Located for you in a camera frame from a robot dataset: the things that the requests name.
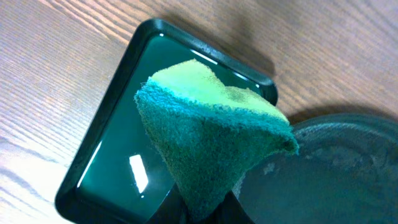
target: wooden table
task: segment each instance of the wooden table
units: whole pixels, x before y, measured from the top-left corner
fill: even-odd
[[[0,223],[63,222],[58,186],[151,17],[269,73],[292,123],[337,112],[398,119],[394,0],[0,1]]]

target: teal fabric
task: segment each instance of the teal fabric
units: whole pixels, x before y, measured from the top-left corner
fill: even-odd
[[[203,105],[151,79],[135,101],[193,221],[211,214],[242,174],[265,157],[298,153],[289,123],[268,114]]]

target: wood grain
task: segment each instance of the wood grain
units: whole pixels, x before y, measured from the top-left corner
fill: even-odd
[[[295,123],[398,119],[398,2],[0,1],[0,222],[59,223],[56,190],[138,24],[161,17],[270,74]]]

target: rectangular tray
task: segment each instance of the rectangular tray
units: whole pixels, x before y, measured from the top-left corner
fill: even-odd
[[[193,58],[225,85],[250,88],[276,104],[276,87],[266,75],[161,19],[143,22],[58,190],[55,206],[64,218],[145,223],[158,210],[174,181],[145,134],[134,94],[156,71]],[[136,173],[139,165],[144,173]]]

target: green cloth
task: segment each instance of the green cloth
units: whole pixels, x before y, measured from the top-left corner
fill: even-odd
[[[265,157],[298,152],[277,108],[251,90],[224,86],[196,60],[155,73],[135,100],[195,222]]]

